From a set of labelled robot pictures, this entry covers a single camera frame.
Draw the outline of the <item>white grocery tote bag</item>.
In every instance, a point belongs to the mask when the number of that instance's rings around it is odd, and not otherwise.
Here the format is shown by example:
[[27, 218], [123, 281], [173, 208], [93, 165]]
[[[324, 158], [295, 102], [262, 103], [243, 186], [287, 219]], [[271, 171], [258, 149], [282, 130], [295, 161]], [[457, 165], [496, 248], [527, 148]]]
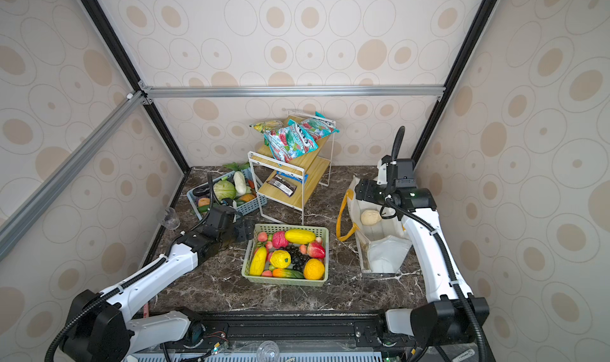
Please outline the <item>white grocery tote bag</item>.
[[[355, 187], [361, 180], [353, 177], [344, 194], [336, 222], [335, 234], [339, 241], [346, 242], [354, 238], [364, 273], [391, 274], [397, 273], [412, 242], [403, 225], [394, 217], [393, 209], [382, 209], [381, 206], [355, 198]], [[366, 209], [378, 210], [382, 220], [374, 226], [367, 227], [361, 223], [361, 213]]]

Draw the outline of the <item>beige round melon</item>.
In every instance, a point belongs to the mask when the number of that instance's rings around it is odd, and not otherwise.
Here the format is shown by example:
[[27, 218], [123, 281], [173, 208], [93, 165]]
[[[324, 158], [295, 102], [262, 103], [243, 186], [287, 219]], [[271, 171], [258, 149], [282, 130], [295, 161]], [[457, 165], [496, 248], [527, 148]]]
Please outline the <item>beige round melon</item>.
[[366, 209], [362, 211], [360, 219], [362, 225], [371, 227], [379, 223], [382, 220], [382, 217], [378, 210]]

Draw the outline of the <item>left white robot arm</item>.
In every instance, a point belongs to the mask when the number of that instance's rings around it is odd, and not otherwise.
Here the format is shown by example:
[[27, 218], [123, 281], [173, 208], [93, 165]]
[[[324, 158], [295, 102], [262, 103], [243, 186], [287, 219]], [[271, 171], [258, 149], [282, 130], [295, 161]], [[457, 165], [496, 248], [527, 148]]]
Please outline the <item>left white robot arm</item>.
[[182, 232], [151, 263], [131, 276], [94, 293], [73, 298], [64, 327], [44, 360], [62, 351], [74, 361], [122, 361], [128, 355], [183, 339], [193, 319], [184, 311], [135, 319], [154, 296], [234, 243], [250, 241], [254, 224], [231, 206], [212, 205], [203, 219]]

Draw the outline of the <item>orange round fruit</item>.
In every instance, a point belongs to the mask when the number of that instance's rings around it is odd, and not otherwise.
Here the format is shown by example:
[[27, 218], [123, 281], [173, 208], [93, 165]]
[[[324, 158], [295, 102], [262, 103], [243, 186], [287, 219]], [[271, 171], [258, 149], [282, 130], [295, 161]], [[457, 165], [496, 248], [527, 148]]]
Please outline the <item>orange round fruit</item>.
[[325, 275], [325, 264], [319, 259], [310, 259], [303, 268], [303, 276], [307, 280], [321, 280]]

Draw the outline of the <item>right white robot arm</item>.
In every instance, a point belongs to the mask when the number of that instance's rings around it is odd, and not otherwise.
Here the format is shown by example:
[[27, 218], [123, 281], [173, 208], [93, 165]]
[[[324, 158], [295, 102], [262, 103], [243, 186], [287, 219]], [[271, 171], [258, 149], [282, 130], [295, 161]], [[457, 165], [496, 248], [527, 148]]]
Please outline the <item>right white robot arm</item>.
[[473, 294], [449, 251], [433, 194], [416, 185], [414, 162], [399, 157], [405, 128], [392, 151], [377, 165], [375, 179], [355, 178], [343, 200], [353, 222], [361, 265], [372, 273], [397, 271], [415, 251], [425, 285], [426, 304], [385, 313], [389, 333], [410, 336], [411, 360], [430, 348], [475, 343], [481, 361], [492, 352], [483, 331], [489, 316], [485, 298]]

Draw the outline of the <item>green plastic fruit basket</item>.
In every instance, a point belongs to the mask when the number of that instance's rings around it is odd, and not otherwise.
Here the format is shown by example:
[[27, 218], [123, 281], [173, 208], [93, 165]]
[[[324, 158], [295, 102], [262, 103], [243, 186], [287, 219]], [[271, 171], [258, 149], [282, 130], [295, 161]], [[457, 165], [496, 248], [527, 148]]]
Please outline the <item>green plastic fruit basket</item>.
[[[278, 231], [288, 231], [290, 229], [306, 229], [312, 231], [317, 237], [316, 241], [321, 243], [324, 249], [326, 249], [326, 257], [321, 261], [325, 264], [325, 275], [321, 280], [307, 280], [307, 279], [282, 279], [273, 277], [272, 271], [274, 268], [270, 263], [270, 258], [273, 252], [276, 250], [285, 249], [274, 249], [272, 245], [273, 234]], [[251, 264], [252, 257], [256, 249], [260, 246], [265, 246], [268, 250], [267, 263], [265, 265], [265, 271], [262, 276], [251, 276], [249, 274], [249, 266]], [[307, 253], [308, 244], [292, 244], [289, 246], [300, 247], [302, 253]], [[308, 287], [321, 287], [328, 280], [329, 272], [329, 230], [324, 227], [314, 226], [303, 226], [303, 225], [278, 225], [278, 224], [256, 224], [254, 227], [254, 238], [249, 241], [244, 262], [241, 269], [243, 277], [248, 279], [252, 283], [269, 283], [276, 285], [297, 285], [297, 286], [308, 286]]]

